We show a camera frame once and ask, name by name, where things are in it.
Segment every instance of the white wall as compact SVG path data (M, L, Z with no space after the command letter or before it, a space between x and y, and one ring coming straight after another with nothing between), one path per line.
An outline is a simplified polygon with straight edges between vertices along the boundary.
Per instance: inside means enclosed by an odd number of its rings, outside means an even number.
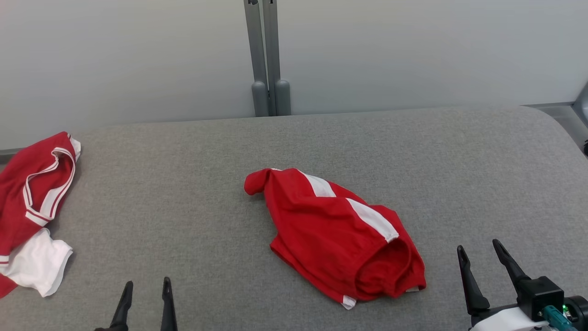
M574 101L586 0L282 0L292 114Z
M62 130L254 116L243 3L0 2L0 150Z

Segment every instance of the white stripe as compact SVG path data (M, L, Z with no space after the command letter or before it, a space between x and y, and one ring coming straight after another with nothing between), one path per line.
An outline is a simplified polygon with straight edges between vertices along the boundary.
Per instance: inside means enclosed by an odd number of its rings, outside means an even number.
M29 211L26 212L25 217L27 217L28 219L30 219L31 221L35 222L36 224L38 224L42 227L47 225L47 223L49 223L46 220L31 214L31 212L29 212Z
M39 209L39 211L36 211L32 208L33 201L32 201L31 188L29 187L29 181L39 174L47 173L49 171L53 171L53 170L57 169L57 167L59 166L59 156L57 155L57 153L63 153L65 155L67 155L72 160L72 170L69 173L69 178L65 182L64 185L57 187L57 188L53 188L53 189L49 190L49 192L47 192L47 194L45 195L45 198L43 199L43 202L41 204L41 208ZM72 156L72 154L68 150L61 148L61 147L55 147L53 149L53 151L51 151L51 154L53 154L53 156L55 157L55 162L52 165L50 165L48 168L42 170L41 172L27 176L26 182L25 182L25 185L23 188L23 195L24 195L24 199L25 199L26 209L28 210L27 213L30 214L32 217L43 221L45 224L47 224L47 221L41 219L40 217L44 217L46 219L53 220L53 218L55 217L55 212L57 211L57 207L55 207L53 209L53 212L51 212L51 210L55 204L59 204L59 202L61 201L61 198L65 195L69 186L71 185L72 179L75 174L75 161L76 161L76 159L74 159L74 157Z
M45 196L45 199L43 200L43 203L41 204L41 209L39 210L39 212L42 215L47 215L50 219L53 219L55 217L55 212L57 211L57 207L55 207L55 209L52 210L54 204L59 204L59 201L61 201L61 198L65 195L65 193L69 189L69 186L71 185L71 181L72 181L74 174L75 174L75 160L72 157L72 154L68 150L65 150L61 147L55 148L52 153L55 155L56 151L62 152L64 154L66 154L67 156L69 156L69 158L72 160L72 171L69 173L69 178L65 182L65 184L63 184L57 188L52 188L51 190L49 190L49 192L47 192L47 195Z
M381 234L388 243L398 238L398 232L396 229L394 229L392 224L390 224L390 222L388 222L388 220L385 219L380 213L355 200L350 198L346 199L349 201L349 204L351 204L351 208L353 208L353 210L358 214L359 218L373 227L374 230Z
M79 159L79 155L82 152L82 144L79 141L77 141L76 139L73 139L69 134L68 134L68 138L69 138L69 142L72 143L73 152L75 153L75 160L77 162Z
M328 181L326 181L322 178L319 178L319 177L307 175L307 174L303 173L302 171L300 171L300 173L302 173L306 177L306 179L308 180L308 182L312 186L312 190L315 192L315 195L317 197L331 197L331 198L336 197L335 192L333 192L333 189L329 185Z
M355 300L354 298L352 298L350 296L343 296L343 302L341 304L343 305L343 307L345 307L345 309L349 310L349 309L355 307L356 302L357 302L357 300Z

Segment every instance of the gray table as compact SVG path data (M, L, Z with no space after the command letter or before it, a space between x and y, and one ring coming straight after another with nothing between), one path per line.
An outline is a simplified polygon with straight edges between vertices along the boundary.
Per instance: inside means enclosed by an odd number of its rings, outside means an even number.
M456 246L494 306L515 292L498 238L531 276L588 296L588 162L538 110L441 108L138 124L74 135L76 179L50 225L74 255L48 298L18 288L0 329L107 326L127 280L131 330L159 330L164 276L180 330L467 330ZM345 310L275 256L245 177L297 167L397 211L428 287Z

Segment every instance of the white sleeve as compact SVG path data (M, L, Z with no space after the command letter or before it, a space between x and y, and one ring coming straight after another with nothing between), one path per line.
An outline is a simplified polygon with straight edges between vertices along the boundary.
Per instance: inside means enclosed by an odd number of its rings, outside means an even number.
M0 267L0 273L20 286L36 289L42 297L50 296L61 284L71 254L68 244L52 240L49 230L42 228L10 253L8 265Z

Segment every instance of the red clothing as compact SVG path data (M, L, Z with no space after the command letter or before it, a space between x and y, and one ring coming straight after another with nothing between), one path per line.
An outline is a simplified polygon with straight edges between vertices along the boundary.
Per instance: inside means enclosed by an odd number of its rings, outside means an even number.
M62 132L19 151L0 173L0 268L57 215L79 153L79 143ZM15 287L0 274L0 297Z
M245 191L265 193L278 230L271 249L345 308L426 287L425 265L393 210L294 168L252 173Z

